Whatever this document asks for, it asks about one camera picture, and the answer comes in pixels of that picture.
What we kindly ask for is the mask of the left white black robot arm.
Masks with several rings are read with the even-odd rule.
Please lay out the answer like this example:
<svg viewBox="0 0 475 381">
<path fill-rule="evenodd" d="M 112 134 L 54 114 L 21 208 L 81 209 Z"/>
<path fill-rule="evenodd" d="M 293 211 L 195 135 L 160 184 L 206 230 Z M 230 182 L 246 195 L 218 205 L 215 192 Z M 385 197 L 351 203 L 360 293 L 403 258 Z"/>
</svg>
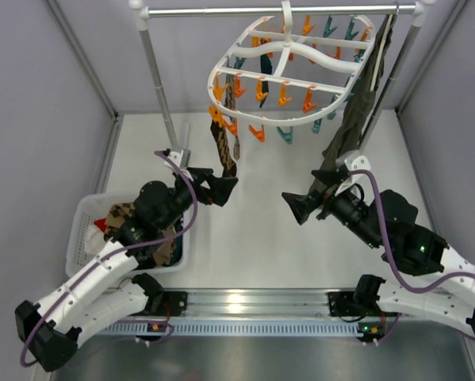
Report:
<svg viewBox="0 0 475 381">
<path fill-rule="evenodd" d="M 237 183 L 236 177 L 216 177 L 211 169 L 190 167 L 175 176 L 172 187 L 161 181 L 142 186 L 132 215 L 89 263 L 51 294 L 16 307 L 17 335 L 24 345 L 21 365 L 56 371 L 97 332 L 127 316 L 156 311 L 163 287 L 146 272 L 134 275 L 119 291 L 106 291 L 152 261 L 162 244 L 182 236 L 183 231 L 170 237 L 165 233 L 187 210 L 200 204 L 224 206 Z M 25 358 L 28 354 L 32 363 Z"/>
</svg>

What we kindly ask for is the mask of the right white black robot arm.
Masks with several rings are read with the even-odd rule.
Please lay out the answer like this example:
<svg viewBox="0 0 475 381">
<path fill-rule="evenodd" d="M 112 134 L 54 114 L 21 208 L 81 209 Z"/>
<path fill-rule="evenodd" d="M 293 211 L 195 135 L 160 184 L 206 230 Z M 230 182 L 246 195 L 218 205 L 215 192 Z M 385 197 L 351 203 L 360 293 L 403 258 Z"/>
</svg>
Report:
<svg viewBox="0 0 475 381">
<path fill-rule="evenodd" d="M 418 210 L 394 190 L 381 191 L 366 169 L 313 172 L 332 181 L 326 191 L 282 193 L 298 224 L 315 210 L 334 217 L 381 258 L 393 280 L 364 274 L 351 308 L 361 316 L 402 314 L 458 330 L 475 341 L 475 266 L 444 238 L 416 224 Z"/>
</svg>

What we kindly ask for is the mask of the brown yellow argyle sock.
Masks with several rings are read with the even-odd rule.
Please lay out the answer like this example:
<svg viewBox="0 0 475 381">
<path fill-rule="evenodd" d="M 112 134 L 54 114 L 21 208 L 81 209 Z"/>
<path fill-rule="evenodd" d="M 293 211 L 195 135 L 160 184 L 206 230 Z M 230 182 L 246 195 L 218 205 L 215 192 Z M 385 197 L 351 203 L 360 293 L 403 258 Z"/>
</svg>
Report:
<svg viewBox="0 0 475 381">
<path fill-rule="evenodd" d="M 223 168 L 223 177 L 236 177 L 237 165 L 228 147 L 228 138 L 226 130 L 221 127 L 216 121 L 211 120 L 210 131 L 216 143 L 216 150 Z"/>
</svg>

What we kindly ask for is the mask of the brown tan argyle sock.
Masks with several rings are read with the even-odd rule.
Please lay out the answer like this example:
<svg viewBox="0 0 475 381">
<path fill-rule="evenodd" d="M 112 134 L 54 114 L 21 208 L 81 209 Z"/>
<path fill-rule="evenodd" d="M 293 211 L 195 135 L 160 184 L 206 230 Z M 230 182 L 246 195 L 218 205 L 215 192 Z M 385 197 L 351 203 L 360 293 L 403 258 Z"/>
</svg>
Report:
<svg viewBox="0 0 475 381">
<path fill-rule="evenodd" d="M 135 210 L 133 202 L 112 205 L 105 218 L 104 241 L 115 239 L 123 245 L 135 244 L 134 234 L 140 226 Z"/>
</svg>

